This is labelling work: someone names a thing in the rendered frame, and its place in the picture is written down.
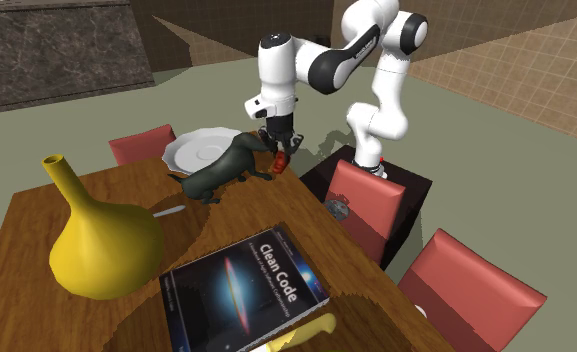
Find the small red object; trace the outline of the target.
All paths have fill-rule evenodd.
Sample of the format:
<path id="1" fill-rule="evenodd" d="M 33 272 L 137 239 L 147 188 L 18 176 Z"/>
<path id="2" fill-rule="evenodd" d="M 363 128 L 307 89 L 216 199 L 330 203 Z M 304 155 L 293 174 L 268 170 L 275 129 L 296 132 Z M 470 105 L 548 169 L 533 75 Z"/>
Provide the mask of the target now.
<path id="1" fill-rule="evenodd" d="M 290 156 L 284 151 L 278 151 L 275 155 L 271 170 L 276 174 L 281 174 L 290 162 Z"/>

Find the dark robot stand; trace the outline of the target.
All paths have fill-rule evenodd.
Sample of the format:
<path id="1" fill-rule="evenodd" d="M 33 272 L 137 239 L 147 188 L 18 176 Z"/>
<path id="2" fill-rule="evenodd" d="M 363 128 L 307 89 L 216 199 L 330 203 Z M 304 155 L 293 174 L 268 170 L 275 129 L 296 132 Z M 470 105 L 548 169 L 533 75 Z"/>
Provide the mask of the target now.
<path id="1" fill-rule="evenodd" d="M 327 195 L 337 163 L 344 160 L 352 164 L 355 149 L 345 145 L 328 158 L 307 171 L 300 180 L 323 203 Z M 380 267 L 385 270 L 401 249 L 418 221 L 420 210 L 432 185 L 432 181 L 385 160 L 381 162 L 387 173 L 386 180 L 405 187 L 390 237 L 386 243 Z"/>

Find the silver cutlery piece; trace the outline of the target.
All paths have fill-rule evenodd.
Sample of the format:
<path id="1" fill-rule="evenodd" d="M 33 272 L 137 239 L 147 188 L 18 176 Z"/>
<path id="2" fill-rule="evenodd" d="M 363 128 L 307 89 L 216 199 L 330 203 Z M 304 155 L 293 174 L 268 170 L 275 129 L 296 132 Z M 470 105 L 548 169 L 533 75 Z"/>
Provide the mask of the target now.
<path id="1" fill-rule="evenodd" d="M 171 207 L 169 209 L 165 209 L 163 211 L 159 211 L 153 214 L 154 217 L 158 218 L 158 217 L 162 217 L 162 216 L 166 216 L 166 215 L 170 215 L 170 214 L 174 214 L 177 213 L 179 211 L 182 211 L 186 208 L 185 205 L 178 205 L 175 207 Z"/>

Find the dark galaxy cover book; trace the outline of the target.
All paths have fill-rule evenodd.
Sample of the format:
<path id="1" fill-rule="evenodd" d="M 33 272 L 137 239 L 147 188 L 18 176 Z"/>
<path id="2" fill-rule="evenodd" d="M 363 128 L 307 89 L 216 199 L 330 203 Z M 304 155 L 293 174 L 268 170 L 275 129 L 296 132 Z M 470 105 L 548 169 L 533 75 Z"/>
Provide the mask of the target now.
<path id="1" fill-rule="evenodd" d="M 329 301 L 276 225 L 160 276 L 173 352 L 245 352 Z"/>

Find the black dog figure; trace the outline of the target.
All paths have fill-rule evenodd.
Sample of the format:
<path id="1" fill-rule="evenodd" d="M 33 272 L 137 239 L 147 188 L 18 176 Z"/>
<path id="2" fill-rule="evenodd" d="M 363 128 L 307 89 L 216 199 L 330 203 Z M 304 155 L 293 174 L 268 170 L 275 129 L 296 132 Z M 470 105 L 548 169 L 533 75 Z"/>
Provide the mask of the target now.
<path id="1" fill-rule="evenodd" d="M 182 192 L 188 198 L 200 200 L 203 204 L 219 203 L 220 199 L 214 197 L 214 191 L 234 179 L 244 182 L 245 171 L 251 176 L 272 180 L 270 174 L 256 169 L 254 151 L 267 152 L 268 148 L 257 136 L 241 132 L 233 138 L 225 152 L 210 165 L 185 178 L 172 173 L 169 177 L 181 185 Z"/>

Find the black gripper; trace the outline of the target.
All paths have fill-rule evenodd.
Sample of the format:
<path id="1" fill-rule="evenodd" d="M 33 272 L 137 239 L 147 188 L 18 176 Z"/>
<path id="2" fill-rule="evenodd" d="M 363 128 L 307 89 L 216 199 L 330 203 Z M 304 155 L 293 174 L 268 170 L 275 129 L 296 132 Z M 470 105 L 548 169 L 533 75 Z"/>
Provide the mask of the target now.
<path id="1" fill-rule="evenodd" d="M 286 155 L 294 154 L 303 141 L 303 135 L 294 131 L 294 114 L 269 117 L 266 128 L 259 129 L 259 138 L 272 154 L 278 152 L 278 142 L 283 141 Z"/>

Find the dark marble counter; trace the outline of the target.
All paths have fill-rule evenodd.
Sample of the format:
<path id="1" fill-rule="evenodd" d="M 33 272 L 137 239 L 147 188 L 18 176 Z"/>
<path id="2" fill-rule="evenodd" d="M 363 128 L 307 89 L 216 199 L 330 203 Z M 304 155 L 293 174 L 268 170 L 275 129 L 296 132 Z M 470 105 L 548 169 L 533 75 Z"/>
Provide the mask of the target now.
<path id="1" fill-rule="evenodd" d="M 0 112 L 154 84 L 130 0 L 0 5 Z"/>

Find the yellow handled knife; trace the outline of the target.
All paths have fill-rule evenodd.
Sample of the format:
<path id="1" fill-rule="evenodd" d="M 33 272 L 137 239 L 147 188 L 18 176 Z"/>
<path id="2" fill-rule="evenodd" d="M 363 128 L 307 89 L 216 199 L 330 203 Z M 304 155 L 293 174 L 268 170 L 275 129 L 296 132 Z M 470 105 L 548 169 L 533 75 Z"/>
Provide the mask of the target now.
<path id="1" fill-rule="evenodd" d="M 249 352 L 281 352 L 282 350 L 303 344 L 321 332 L 328 334 L 333 333 L 336 324 L 337 320 L 335 315 L 333 313 L 326 313 Z"/>

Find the yellow long-necked vase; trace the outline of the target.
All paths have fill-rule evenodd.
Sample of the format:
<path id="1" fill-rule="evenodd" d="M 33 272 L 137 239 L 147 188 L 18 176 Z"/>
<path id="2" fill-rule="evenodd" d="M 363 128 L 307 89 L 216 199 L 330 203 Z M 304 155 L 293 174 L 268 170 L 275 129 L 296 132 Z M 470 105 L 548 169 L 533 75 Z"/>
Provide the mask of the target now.
<path id="1" fill-rule="evenodd" d="M 147 209 L 94 199 L 61 154 L 42 165 L 70 205 L 49 254 L 55 280 L 72 294 L 109 300 L 149 281 L 163 256 L 164 235 Z"/>

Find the white plate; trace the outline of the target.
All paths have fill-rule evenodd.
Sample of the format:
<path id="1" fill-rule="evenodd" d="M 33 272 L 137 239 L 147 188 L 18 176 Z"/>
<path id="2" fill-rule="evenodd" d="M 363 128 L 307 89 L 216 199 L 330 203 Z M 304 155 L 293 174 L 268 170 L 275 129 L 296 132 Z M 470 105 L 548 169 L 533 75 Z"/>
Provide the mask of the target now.
<path id="1" fill-rule="evenodd" d="M 166 146 L 162 160 L 171 171 L 190 175 L 216 161 L 238 134 L 240 131 L 225 127 L 182 134 Z"/>

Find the wooden table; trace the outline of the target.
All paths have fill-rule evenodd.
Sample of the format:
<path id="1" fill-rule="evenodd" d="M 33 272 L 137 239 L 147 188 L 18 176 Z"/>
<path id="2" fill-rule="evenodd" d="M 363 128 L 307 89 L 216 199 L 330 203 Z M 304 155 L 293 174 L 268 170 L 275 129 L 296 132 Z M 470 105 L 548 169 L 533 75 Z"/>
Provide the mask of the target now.
<path id="1" fill-rule="evenodd" d="M 291 171 L 271 181 L 232 182 L 220 202 L 187 199 L 158 158 L 82 177 L 96 199 L 155 212 L 165 234 L 162 270 L 198 258 L 274 225 L 284 227 L 330 294 L 337 318 L 287 352 L 454 352 L 394 282 L 375 264 Z M 70 214 L 54 185 L 18 192 L 0 230 L 0 352 L 171 352 L 160 286 L 109 301 L 64 290 L 48 265 L 49 251 Z"/>

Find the grey speckled round object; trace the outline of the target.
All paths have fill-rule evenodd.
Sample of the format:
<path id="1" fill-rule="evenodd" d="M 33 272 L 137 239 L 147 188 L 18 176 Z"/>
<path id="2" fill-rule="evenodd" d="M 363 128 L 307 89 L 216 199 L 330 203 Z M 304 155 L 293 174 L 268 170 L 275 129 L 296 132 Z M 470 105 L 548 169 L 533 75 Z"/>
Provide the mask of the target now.
<path id="1" fill-rule="evenodd" d="M 350 208 L 340 200 L 328 199 L 323 205 L 337 221 L 343 221 L 350 215 Z"/>

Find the red chair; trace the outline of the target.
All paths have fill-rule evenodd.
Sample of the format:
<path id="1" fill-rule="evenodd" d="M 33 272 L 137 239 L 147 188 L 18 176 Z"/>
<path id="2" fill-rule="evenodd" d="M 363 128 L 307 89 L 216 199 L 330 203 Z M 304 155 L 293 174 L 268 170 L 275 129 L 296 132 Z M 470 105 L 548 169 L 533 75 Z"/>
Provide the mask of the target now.
<path id="1" fill-rule="evenodd" d="M 404 186 L 340 160 L 325 201 L 337 199 L 350 208 L 350 215 L 340 224 L 380 264 L 404 192 Z"/>
<path id="2" fill-rule="evenodd" d="M 456 352 L 502 352 L 547 300 L 442 229 L 398 287 Z"/>
<path id="3" fill-rule="evenodd" d="M 176 140 L 170 124 L 143 133 L 109 141 L 109 146 L 118 165 L 161 157 L 168 144 Z"/>

